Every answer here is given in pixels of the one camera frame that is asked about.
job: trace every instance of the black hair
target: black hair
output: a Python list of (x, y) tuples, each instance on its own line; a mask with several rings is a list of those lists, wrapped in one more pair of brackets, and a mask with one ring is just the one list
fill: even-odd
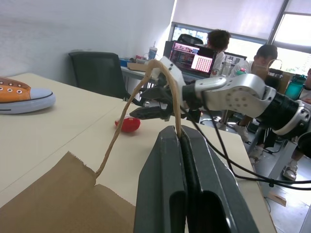
[(263, 45), (258, 49), (256, 56), (264, 57), (265, 59), (271, 56), (272, 59), (276, 59), (277, 47), (275, 45)]
[(214, 50), (224, 51), (228, 48), (231, 35), (224, 30), (214, 30), (208, 34), (208, 41)]

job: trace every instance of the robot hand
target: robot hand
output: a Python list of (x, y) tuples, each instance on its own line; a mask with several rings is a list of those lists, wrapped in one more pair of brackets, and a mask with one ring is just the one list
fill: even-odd
[[(235, 78), (215, 77), (197, 80), (186, 85), (181, 71), (166, 57), (161, 62), (169, 68), (179, 86), (180, 99), (183, 107), (210, 110), (232, 110), (256, 118), (262, 125), (272, 128), (283, 138), (291, 139), (298, 136), (298, 146), (308, 157), (311, 157), (311, 105), (300, 100), (294, 101), (275, 89), (266, 86), (264, 81), (253, 74), (243, 74)], [(142, 96), (147, 99), (161, 100), (163, 96), (164, 77), (158, 77), (160, 87), (147, 90)], [(173, 112), (169, 102), (168, 108), (143, 107), (130, 113), (140, 119), (168, 119)]]

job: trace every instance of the red toy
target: red toy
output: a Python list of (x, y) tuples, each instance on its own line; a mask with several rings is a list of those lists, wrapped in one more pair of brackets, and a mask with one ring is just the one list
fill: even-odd
[[(115, 125), (117, 126), (119, 124), (119, 120), (115, 121)], [(140, 120), (134, 117), (131, 117), (129, 114), (125, 115), (123, 125), (121, 128), (122, 132), (125, 133), (131, 133), (137, 130), (140, 126)]]

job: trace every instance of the orange shoe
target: orange shoe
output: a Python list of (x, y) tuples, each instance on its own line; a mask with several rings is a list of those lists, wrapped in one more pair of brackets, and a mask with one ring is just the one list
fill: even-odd
[(0, 77), (0, 114), (19, 114), (51, 107), (55, 95), (48, 89), (30, 88), (16, 80)]

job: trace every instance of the black office chair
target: black office chair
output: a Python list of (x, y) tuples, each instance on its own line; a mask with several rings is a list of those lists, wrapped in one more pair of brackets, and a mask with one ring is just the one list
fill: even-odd
[[(109, 52), (71, 52), (74, 74), (78, 88), (105, 96), (129, 99), (118, 55)], [(133, 99), (143, 106), (143, 102)]]
[(201, 40), (201, 39), (199, 39), (197, 37), (194, 37), (192, 35), (188, 35), (188, 34), (181, 34), (177, 41), (186, 42), (186, 43), (193, 44), (193, 45), (196, 45), (196, 44), (202, 45), (202, 44), (204, 44), (203, 40)]

